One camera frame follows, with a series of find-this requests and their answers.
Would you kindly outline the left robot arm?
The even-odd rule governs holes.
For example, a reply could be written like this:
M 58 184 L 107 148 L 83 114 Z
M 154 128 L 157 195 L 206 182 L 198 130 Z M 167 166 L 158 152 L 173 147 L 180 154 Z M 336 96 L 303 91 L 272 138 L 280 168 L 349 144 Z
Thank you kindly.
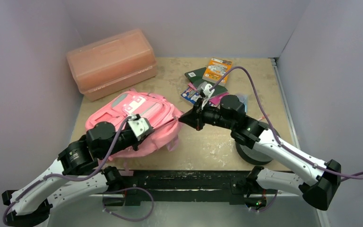
M 68 145 L 36 179 L 19 190 L 2 194 L 6 205 L 3 223 L 9 227 L 47 226 L 62 207 L 94 194 L 136 191 L 127 186 L 115 167 L 105 167 L 109 157 L 138 146 L 153 133 L 145 118 L 127 117 L 119 129 L 100 122 L 79 140 Z

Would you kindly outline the magenta thin book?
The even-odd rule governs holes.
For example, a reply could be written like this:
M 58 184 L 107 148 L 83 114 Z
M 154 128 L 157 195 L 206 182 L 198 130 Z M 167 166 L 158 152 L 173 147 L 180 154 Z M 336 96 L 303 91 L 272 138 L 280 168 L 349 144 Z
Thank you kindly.
M 221 98 L 228 94 L 229 94 L 229 92 L 226 88 L 224 88 L 222 86 L 216 87 L 215 92 L 209 101 L 212 106 L 218 106 L 220 104 Z

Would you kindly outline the orange comic book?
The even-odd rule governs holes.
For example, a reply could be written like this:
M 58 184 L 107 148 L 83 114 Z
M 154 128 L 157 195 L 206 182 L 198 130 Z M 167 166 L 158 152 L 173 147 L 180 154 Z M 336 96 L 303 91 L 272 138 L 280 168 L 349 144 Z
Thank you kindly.
M 211 58 L 202 78 L 206 81 L 216 83 L 232 67 L 232 65 L 232 61 Z

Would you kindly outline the pink student backpack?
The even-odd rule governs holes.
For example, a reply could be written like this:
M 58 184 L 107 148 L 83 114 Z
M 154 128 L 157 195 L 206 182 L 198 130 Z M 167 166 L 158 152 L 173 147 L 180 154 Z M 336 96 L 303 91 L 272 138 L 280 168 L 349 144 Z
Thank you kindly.
M 108 159 L 144 157 L 162 147 L 169 151 L 175 148 L 182 128 L 178 119 L 182 114 L 159 94 L 130 90 L 92 114 L 85 123 L 85 129 L 90 130 L 100 122 L 109 122 L 118 130 L 124 119 L 130 116 L 125 125 L 131 127 L 131 134 L 137 136 L 139 144 L 136 148 L 112 151 Z

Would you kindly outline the dark green Wonderland book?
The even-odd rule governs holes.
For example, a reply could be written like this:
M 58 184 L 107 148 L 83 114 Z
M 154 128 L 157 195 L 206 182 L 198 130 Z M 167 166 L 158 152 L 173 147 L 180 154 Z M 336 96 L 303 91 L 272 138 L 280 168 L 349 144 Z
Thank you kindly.
M 203 79 L 205 71 L 206 67 L 203 67 L 196 70 L 188 71 L 184 73 L 184 76 L 194 85 L 195 88 L 198 88 L 204 82 L 207 82 L 213 86 L 214 82 Z M 212 97 L 224 94 L 226 92 L 228 92 L 228 90 L 225 87 L 218 85 L 215 87 Z

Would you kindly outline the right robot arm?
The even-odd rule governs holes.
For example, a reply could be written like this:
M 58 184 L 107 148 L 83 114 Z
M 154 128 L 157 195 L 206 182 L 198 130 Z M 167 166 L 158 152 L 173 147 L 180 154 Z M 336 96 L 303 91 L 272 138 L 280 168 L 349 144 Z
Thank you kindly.
M 237 96 L 226 95 L 220 107 L 202 105 L 199 98 L 193 108 L 184 113 L 179 122 L 196 130 L 205 124 L 229 129 L 231 137 L 240 145 L 265 154 L 291 170 L 291 173 L 272 171 L 256 166 L 246 180 L 251 192 L 275 189 L 296 195 L 312 207 L 327 210 L 336 194 L 341 177 L 341 164 L 311 157 L 288 142 L 280 139 L 263 122 L 246 115 L 245 106 Z

